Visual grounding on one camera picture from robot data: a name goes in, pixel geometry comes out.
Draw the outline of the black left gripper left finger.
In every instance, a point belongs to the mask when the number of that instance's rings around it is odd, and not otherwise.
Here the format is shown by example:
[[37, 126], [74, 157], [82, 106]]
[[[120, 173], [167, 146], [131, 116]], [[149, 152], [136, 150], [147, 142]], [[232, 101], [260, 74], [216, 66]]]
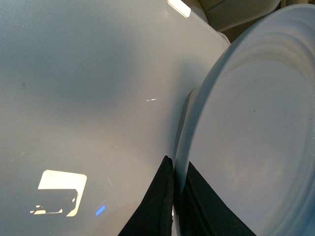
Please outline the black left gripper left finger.
[[142, 202], [120, 231], [120, 236], [172, 235], [174, 169], [165, 156]]

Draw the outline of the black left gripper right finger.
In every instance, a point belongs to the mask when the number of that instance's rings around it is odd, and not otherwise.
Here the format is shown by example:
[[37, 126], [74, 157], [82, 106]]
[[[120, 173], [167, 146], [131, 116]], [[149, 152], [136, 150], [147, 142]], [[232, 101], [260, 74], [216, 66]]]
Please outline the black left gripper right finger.
[[192, 163], [178, 199], [182, 236], [253, 236], [255, 233], [228, 208]]

